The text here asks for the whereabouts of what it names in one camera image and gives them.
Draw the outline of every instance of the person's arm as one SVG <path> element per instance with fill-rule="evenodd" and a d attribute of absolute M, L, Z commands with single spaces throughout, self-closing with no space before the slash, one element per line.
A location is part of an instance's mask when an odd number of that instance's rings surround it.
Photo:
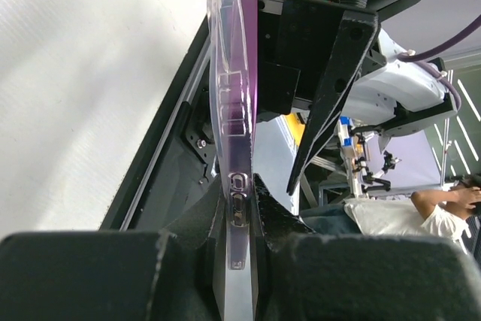
<path fill-rule="evenodd" d="M 445 201 L 458 202 L 459 194 L 457 192 L 446 192 L 430 189 L 426 191 L 414 192 L 411 195 L 411 201 L 422 218 L 426 220 L 434 212 L 434 209 L 439 203 Z"/>

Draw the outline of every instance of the yellow object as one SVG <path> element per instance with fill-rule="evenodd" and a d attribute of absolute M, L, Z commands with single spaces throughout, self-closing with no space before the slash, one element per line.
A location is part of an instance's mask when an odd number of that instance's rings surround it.
<path fill-rule="evenodd" d="M 294 137 L 295 144 L 299 146 L 306 126 L 299 121 L 295 114 L 290 114 L 284 117 L 286 118 L 289 131 L 291 131 L 292 137 Z"/>

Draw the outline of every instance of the black hair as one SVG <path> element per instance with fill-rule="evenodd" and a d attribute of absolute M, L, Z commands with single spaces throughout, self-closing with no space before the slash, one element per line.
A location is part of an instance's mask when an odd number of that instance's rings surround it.
<path fill-rule="evenodd" d="M 470 174 L 469 176 L 465 177 L 462 183 L 466 187 L 479 187 L 481 188 L 481 175 L 479 174 Z M 481 216 L 481 202 L 476 203 L 476 208 L 473 209 L 473 216 Z"/>

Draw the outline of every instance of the white t-shirt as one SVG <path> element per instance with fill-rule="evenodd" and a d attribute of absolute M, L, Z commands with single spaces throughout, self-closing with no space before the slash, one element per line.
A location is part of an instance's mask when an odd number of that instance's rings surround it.
<path fill-rule="evenodd" d="M 439 206 L 424 220 L 409 198 L 395 201 L 350 198 L 344 210 L 363 235 L 433 235 L 455 241 L 468 228 L 463 219 Z"/>

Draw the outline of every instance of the bolt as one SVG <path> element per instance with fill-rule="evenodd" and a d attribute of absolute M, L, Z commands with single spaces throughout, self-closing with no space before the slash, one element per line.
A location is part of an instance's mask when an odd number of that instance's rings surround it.
<path fill-rule="evenodd" d="M 197 140 L 197 147 L 201 150 L 202 148 L 204 148 L 205 146 L 207 146 L 207 142 L 204 141 L 203 139 L 199 139 Z"/>

